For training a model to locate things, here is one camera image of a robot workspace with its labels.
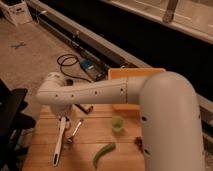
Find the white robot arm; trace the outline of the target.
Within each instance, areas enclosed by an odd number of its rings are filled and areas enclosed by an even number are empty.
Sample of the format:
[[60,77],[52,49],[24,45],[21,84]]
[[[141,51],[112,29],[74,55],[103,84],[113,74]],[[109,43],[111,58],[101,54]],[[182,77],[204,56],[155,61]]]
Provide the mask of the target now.
[[126,76],[68,86],[49,73],[36,94],[57,115],[73,104],[115,104],[138,110],[145,171],[205,171],[199,102],[194,87],[175,72]]

